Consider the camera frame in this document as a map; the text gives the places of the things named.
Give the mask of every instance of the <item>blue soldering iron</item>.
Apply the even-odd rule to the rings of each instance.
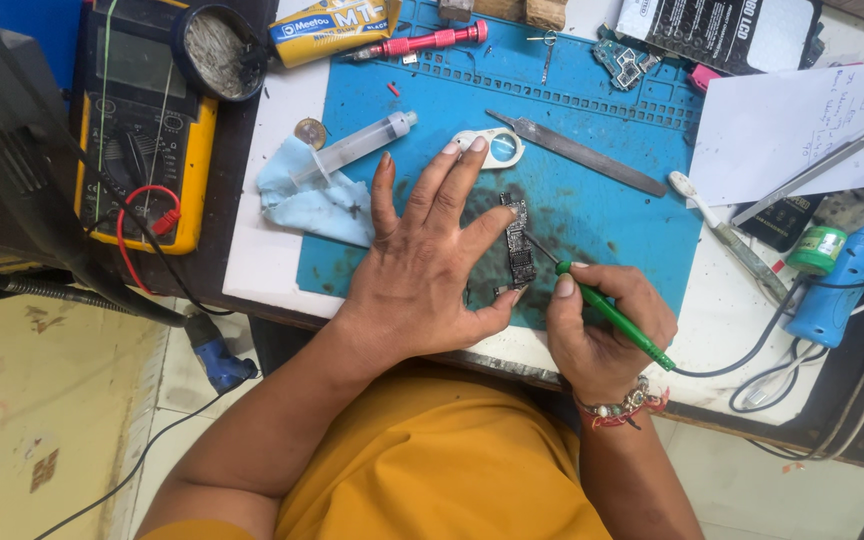
[[[835,268],[819,282],[835,286],[864,283],[864,226],[848,237],[835,260]],[[823,347],[838,347],[849,316],[863,293],[864,287],[813,285],[798,306],[795,318],[785,326],[785,331]]]
[[[222,332],[206,313],[189,315],[185,333],[209,383],[219,394],[226,393],[246,379],[258,377],[256,362],[233,356]]]

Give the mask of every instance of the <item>forearm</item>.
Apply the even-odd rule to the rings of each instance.
[[[702,531],[648,414],[630,425],[582,426],[585,497],[615,540],[701,539]]]
[[[163,482],[140,534],[182,519],[222,519],[271,538],[279,501],[332,420],[373,380],[341,324],[327,325],[298,354],[225,411]]]

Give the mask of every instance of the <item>green screwdriver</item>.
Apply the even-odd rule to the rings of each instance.
[[[539,251],[545,253],[546,256],[552,260],[552,263],[555,264],[555,273],[557,276],[569,273],[570,266],[572,265],[571,260],[558,260],[554,254],[539,243],[539,240],[534,237],[532,232],[524,231],[524,234],[526,239],[532,242]],[[662,366],[662,369],[665,371],[672,371],[672,368],[675,367],[675,362],[673,362],[672,359],[662,351],[662,349],[657,347],[656,344],[649,339],[649,336],[645,335],[645,333],[636,326],[636,323],[630,321],[628,317],[623,315],[621,311],[609,303],[604,294],[596,290],[594,287],[590,287],[584,283],[579,283],[579,291],[582,293],[583,300],[598,310],[599,313],[602,313],[605,318],[608,319],[608,322],[618,328],[618,330],[624,334],[626,338],[629,338],[636,347],[641,349],[642,352],[648,355],[656,364]]]

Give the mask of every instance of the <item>hand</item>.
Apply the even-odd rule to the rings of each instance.
[[[652,359],[611,324],[585,325],[576,281],[615,299],[615,306],[661,350],[679,328],[675,315],[642,272],[632,266],[573,262],[558,277],[545,315],[549,353],[586,405],[618,404]]]
[[[461,156],[448,143],[418,177],[402,217],[392,206],[396,164],[383,153],[371,187],[375,240],[333,319],[376,375],[409,357],[471,347],[509,326],[518,291],[476,311],[462,299],[474,264],[516,219],[498,205],[459,227],[487,153],[483,137]]]

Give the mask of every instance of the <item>yellow multimeter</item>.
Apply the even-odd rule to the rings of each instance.
[[[185,4],[118,0],[111,15],[109,6],[97,1],[86,17],[79,143],[123,199],[147,185],[174,192],[181,217],[155,239],[163,252],[185,254],[199,242],[218,104],[197,92],[173,61],[171,29]],[[175,202],[151,190],[129,205],[150,228]],[[119,203],[81,163],[75,210],[93,239],[118,243]],[[123,239],[128,248],[153,251],[129,219]]]

